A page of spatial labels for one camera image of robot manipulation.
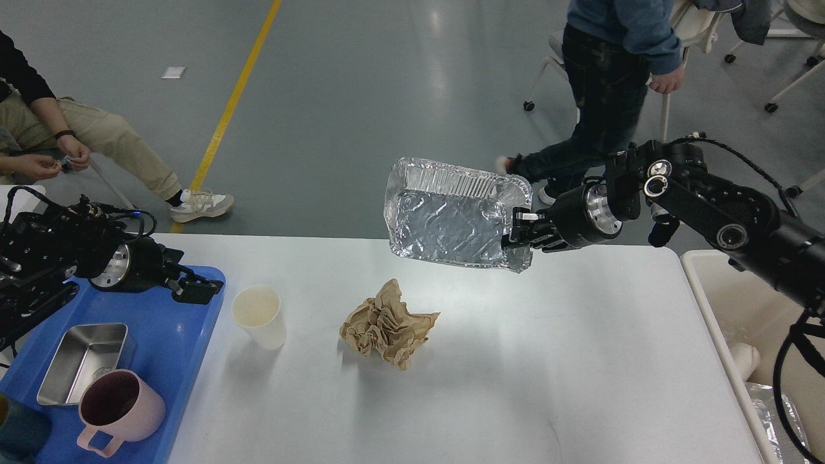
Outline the person left hand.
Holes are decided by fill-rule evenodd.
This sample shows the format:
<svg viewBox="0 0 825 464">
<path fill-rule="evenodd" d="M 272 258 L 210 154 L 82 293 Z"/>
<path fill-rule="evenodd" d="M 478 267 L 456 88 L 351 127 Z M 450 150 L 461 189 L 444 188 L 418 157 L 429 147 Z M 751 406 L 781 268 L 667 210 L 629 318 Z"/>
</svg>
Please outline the person left hand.
<svg viewBox="0 0 825 464">
<path fill-rule="evenodd" d="M 74 135 L 65 134 L 57 139 L 58 148 L 68 157 L 71 167 L 75 171 L 83 171 L 89 167 L 91 149 L 77 140 Z"/>
</svg>

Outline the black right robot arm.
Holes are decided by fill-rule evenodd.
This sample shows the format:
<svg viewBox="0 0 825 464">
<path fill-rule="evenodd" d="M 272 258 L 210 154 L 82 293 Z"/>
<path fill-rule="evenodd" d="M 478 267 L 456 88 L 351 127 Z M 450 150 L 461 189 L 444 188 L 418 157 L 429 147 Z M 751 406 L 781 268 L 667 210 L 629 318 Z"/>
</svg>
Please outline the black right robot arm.
<svg viewBox="0 0 825 464">
<path fill-rule="evenodd" d="M 823 234 L 802 223 L 782 189 L 778 194 L 784 209 L 760 191 L 709 174 L 698 147 L 703 140 L 701 133 L 668 143 L 651 140 L 609 155 L 601 181 L 584 182 L 550 208 L 515 208 L 512 230 L 501 246 L 551 253 L 613 240 L 625 221 L 639 217 L 640 197 L 654 216 L 651 246 L 665 246 L 680 224 L 698 232 L 728 256 L 730 266 L 751 271 L 802 307 L 776 355 L 773 400 L 793 446 L 817 463 L 788 419 L 781 372 L 787 353 L 796 347 L 810 367 L 823 373 L 823 356 L 810 341 L 823 337 Z"/>
</svg>

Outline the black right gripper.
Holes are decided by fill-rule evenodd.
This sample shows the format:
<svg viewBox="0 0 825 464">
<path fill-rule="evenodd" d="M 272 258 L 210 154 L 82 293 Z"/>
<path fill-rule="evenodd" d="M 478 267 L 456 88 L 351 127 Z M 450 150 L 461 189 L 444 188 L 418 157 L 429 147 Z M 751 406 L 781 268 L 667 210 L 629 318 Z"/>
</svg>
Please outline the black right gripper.
<svg viewBox="0 0 825 464">
<path fill-rule="evenodd" d="M 610 209 L 607 186 L 587 183 L 562 194 L 551 208 L 514 208 L 512 231 L 501 239 L 501 248 L 530 247 L 544 253 L 582 249 L 613 240 L 622 228 Z"/>
</svg>

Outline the person right hand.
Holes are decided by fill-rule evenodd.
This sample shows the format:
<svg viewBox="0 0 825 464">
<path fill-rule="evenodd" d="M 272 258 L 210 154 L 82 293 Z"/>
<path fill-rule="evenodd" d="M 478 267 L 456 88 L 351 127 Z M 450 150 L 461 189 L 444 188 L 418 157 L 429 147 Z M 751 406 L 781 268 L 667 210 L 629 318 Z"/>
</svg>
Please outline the person right hand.
<svg viewBox="0 0 825 464">
<path fill-rule="evenodd" d="M 32 179 L 33 181 L 43 181 L 58 177 L 62 173 L 60 162 L 50 155 L 21 155 L 13 159 L 15 161 L 15 173 Z"/>
</svg>

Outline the blue sweater person hand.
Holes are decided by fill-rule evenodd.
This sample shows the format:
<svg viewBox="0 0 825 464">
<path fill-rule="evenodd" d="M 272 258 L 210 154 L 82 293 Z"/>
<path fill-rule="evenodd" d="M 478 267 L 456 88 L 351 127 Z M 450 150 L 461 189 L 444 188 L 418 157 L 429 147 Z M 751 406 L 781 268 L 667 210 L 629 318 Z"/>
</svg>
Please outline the blue sweater person hand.
<svg viewBox="0 0 825 464">
<path fill-rule="evenodd" d="M 648 87 L 652 91 L 666 96 L 683 87 L 683 83 L 684 67 L 679 66 L 672 72 L 666 74 L 651 74 L 651 80 L 648 83 Z"/>
</svg>

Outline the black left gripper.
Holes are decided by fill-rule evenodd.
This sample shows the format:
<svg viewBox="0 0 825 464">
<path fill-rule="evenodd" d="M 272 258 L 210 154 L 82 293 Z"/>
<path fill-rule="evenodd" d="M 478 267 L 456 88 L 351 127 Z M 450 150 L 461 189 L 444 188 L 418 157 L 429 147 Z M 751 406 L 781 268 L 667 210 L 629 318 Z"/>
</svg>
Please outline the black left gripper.
<svg viewBox="0 0 825 464">
<path fill-rule="evenodd" d="M 171 290 L 174 302 L 207 305 L 224 287 L 224 282 L 200 276 L 194 271 L 177 271 L 183 250 L 171 249 L 153 238 L 142 237 L 122 244 L 103 272 L 88 281 L 98 291 L 142 293 L 153 287 Z"/>
</svg>

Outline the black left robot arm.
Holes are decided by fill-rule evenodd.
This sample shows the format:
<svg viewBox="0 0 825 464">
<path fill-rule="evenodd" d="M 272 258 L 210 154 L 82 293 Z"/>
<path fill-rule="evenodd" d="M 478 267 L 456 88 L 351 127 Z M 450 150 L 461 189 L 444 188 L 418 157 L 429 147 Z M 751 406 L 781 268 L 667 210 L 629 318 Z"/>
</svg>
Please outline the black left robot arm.
<svg viewBox="0 0 825 464">
<path fill-rule="evenodd" d="M 6 209 L 1 236 L 1 343 L 8 349 L 79 293 L 74 277 L 105 293 L 171 291 L 176 302 L 208 304 L 224 282 L 182 266 L 183 252 L 157 243 L 152 214 L 81 196 L 62 206 L 30 187 L 13 187 L 45 202 L 41 213 Z"/>
</svg>

